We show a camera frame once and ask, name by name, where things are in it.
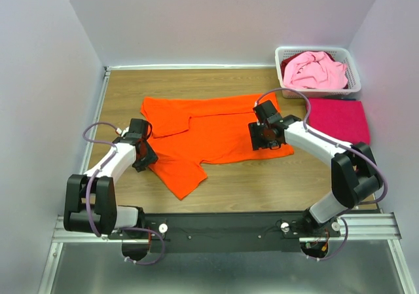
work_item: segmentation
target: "gray wall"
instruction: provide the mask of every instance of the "gray wall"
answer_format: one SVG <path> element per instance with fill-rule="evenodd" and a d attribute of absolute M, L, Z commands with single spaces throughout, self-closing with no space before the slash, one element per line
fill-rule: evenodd
<path fill-rule="evenodd" d="M 347 47 L 375 0 L 70 0 L 105 65 L 273 64 L 280 45 Z"/>
<path fill-rule="evenodd" d="M 350 45 L 363 85 L 374 155 L 390 183 L 401 245 L 419 286 L 419 0 L 376 0 Z"/>
<path fill-rule="evenodd" d="M 36 293 L 103 77 L 68 0 L 0 0 L 0 293 Z"/>

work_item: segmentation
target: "metal frame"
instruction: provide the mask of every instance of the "metal frame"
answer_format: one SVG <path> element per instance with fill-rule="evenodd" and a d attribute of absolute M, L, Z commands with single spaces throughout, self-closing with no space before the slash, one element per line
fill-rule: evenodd
<path fill-rule="evenodd" d="M 138 70 L 138 69 L 196 69 L 196 68 L 261 68 L 272 67 L 271 65 L 138 65 L 138 66 L 115 66 L 106 67 L 105 76 L 101 88 L 101 93 L 94 116 L 94 122 L 100 118 L 100 113 L 105 99 L 105 93 L 109 82 L 111 70 Z M 96 135 L 96 127 L 91 129 L 90 138 Z M 83 162 L 81 164 L 80 173 L 82 174 L 87 170 L 90 155 L 92 153 L 93 145 L 89 143 L 84 152 Z M 406 264 L 403 251 L 400 246 L 399 239 L 401 235 L 392 213 L 350 213 L 344 216 L 348 222 L 349 227 L 349 240 L 387 240 L 389 243 L 390 251 L 395 262 L 395 266 L 401 280 L 403 290 L 407 294 L 416 294 L 416 289 L 413 284 L 409 269 Z M 341 228 L 341 234 L 345 234 L 344 225 L 341 220 L 338 220 Z M 342 240 L 340 238 L 331 238 L 331 240 Z M 300 238 L 301 242 L 312 241 L 311 238 Z M 54 284 L 55 275 L 60 262 L 60 255 L 65 243 L 147 243 L 148 240 L 110 240 L 107 236 L 97 238 L 89 233 L 67 232 L 64 230 L 63 217 L 58 217 L 50 252 L 46 261 L 43 277 L 38 294 L 50 294 Z"/>

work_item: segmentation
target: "folded orange fabric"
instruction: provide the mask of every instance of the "folded orange fabric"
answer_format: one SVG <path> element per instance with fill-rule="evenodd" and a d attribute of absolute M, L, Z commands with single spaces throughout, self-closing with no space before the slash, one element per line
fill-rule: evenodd
<path fill-rule="evenodd" d="M 145 98 L 141 112 L 153 125 L 149 143 L 158 156 L 150 165 L 166 186 L 183 199 L 207 174 L 201 163 L 224 164 L 292 155 L 293 148 L 253 151 L 247 125 L 256 121 L 253 106 L 260 94 L 211 100 Z M 275 93 L 271 100 L 280 110 Z"/>

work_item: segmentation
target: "pink cloth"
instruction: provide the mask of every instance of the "pink cloth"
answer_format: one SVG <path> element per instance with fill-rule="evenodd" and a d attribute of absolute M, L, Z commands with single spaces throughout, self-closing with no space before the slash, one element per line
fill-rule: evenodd
<path fill-rule="evenodd" d="M 304 52 L 285 68 L 283 85 L 294 89 L 343 89 L 348 83 L 346 64 L 334 62 L 324 52 Z"/>

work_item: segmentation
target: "gray floor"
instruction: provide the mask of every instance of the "gray floor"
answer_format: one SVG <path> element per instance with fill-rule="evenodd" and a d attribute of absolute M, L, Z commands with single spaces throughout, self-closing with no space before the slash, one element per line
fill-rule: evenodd
<path fill-rule="evenodd" d="M 332 243 L 332 249 L 339 242 Z M 300 253 L 167 254 L 123 261 L 120 244 L 65 244 L 53 293 L 402 293 L 387 241 L 349 241 L 330 261 Z"/>

